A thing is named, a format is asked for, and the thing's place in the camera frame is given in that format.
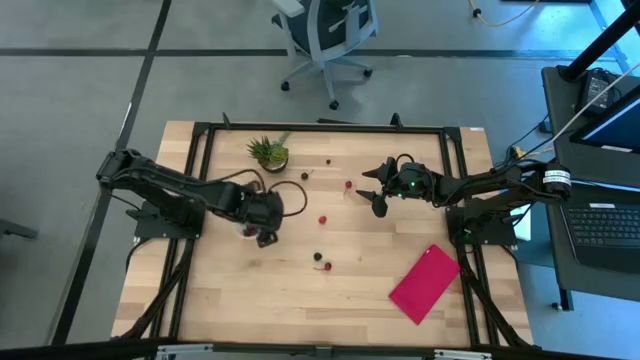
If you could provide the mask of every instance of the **laptop keyboard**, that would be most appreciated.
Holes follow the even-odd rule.
[[[564,212],[574,246],[640,247],[638,206],[565,205]]]

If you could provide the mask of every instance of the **white cable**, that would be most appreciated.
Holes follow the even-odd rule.
[[[477,17],[478,17],[478,18],[479,18],[479,19],[480,19],[480,20],[481,20],[485,25],[487,25],[488,27],[500,27],[500,26],[507,25],[508,23],[510,23],[510,22],[512,22],[512,21],[514,21],[514,20],[516,20],[516,19],[518,19],[520,16],[522,16],[522,15],[526,14],[526,13],[527,13],[527,11],[529,11],[529,10],[533,9],[533,7],[534,7],[534,6],[536,6],[536,5],[538,5],[538,3],[539,3],[539,2],[540,2],[540,0],[535,0],[535,1],[533,2],[533,4],[529,5],[529,7],[528,7],[528,8],[526,8],[526,9],[524,9],[524,11],[522,11],[520,14],[516,15],[515,17],[513,17],[513,18],[511,18],[511,19],[509,19],[509,20],[507,20],[507,21],[505,21],[505,22],[501,22],[501,23],[498,23],[498,24],[492,24],[492,23],[488,22],[487,20],[485,20],[485,19],[484,19],[484,17],[482,17],[482,14],[478,14],[478,15],[477,15]],[[476,7],[476,4],[473,2],[473,0],[469,0],[469,5],[471,5],[471,8],[472,8],[474,11],[475,11],[476,9],[478,9],[478,8]]]
[[[560,131],[558,131],[558,133],[551,138],[551,140],[549,140],[549,144],[547,145],[546,148],[542,149],[541,152],[547,151],[547,149],[553,147],[553,142],[556,141],[560,135],[562,135],[562,133],[567,130],[569,128],[569,126],[571,126],[571,124],[573,124],[574,121],[576,121],[576,119],[578,119],[580,117],[580,115],[582,115],[582,113],[587,110],[589,108],[589,106],[591,106],[591,104],[593,104],[594,102],[596,102],[596,100],[598,100],[598,98],[600,98],[600,96],[602,96],[603,94],[606,94],[612,87],[616,86],[616,84],[624,79],[627,75],[631,74],[631,72],[633,70],[635,70],[636,68],[640,67],[640,63],[637,63],[635,66],[633,66],[631,69],[627,70],[626,73],[622,74],[619,78],[617,78],[614,82],[612,82],[611,84],[609,84],[609,86],[607,86],[606,88],[604,88],[604,90],[602,90],[598,95],[596,95],[596,97],[594,97],[593,99],[591,99],[591,101],[589,101],[589,103],[587,103],[587,105],[585,105],[582,109],[580,109],[580,111],[578,111],[575,116],[569,120],[569,122],[562,128],[560,129]]]

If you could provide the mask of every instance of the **plant pot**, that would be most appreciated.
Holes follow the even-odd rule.
[[[260,166],[264,169],[264,171],[266,171],[268,173],[278,174],[278,173],[281,173],[281,172],[284,171],[284,169],[287,167],[288,163],[289,163],[289,158],[287,158],[287,160],[284,163],[280,164],[280,166],[275,167],[275,168],[269,168],[269,167],[266,167],[266,166],[264,166],[262,164],[260,164]]]

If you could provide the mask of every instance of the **wooden tabletop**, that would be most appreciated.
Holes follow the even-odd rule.
[[[192,122],[169,122],[157,162],[184,170]],[[461,129],[470,174],[491,167],[485,133]],[[245,168],[259,169],[249,158],[250,139],[277,132],[215,133],[208,179]],[[204,137],[196,160],[199,169]],[[425,201],[390,199],[384,219],[355,189],[377,190],[375,179],[360,173],[378,167],[387,156],[413,155],[436,172],[443,172],[439,140],[434,135],[293,132],[286,142],[290,160],[277,175],[260,170],[266,185],[284,179],[300,181],[309,196],[307,209],[285,218],[279,242],[258,248],[242,239],[234,224],[207,214],[197,240],[180,324],[179,338],[205,342],[332,344],[377,346],[469,346],[466,314],[458,276],[424,321],[416,326],[388,298],[415,261],[437,244],[451,258],[443,209]],[[450,144],[453,168],[455,151]],[[253,180],[250,174],[233,181]],[[345,193],[345,182],[353,188]],[[278,187],[285,211],[302,205],[293,186]],[[326,216],[324,225],[318,223]],[[128,330],[155,296],[165,259],[167,240],[142,246],[131,260],[113,335]],[[513,259],[496,246],[484,246],[491,295],[518,334],[531,342],[531,332]],[[331,261],[330,272],[317,270],[320,252]],[[480,337],[488,342],[482,306],[476,300]],[[162,334],[168,331],[169,300]]]

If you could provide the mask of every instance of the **pink folder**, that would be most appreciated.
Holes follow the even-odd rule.
[[[436,245],[431,245],[389,298],[416,325],[420,325],[459,272],[457,262]]]

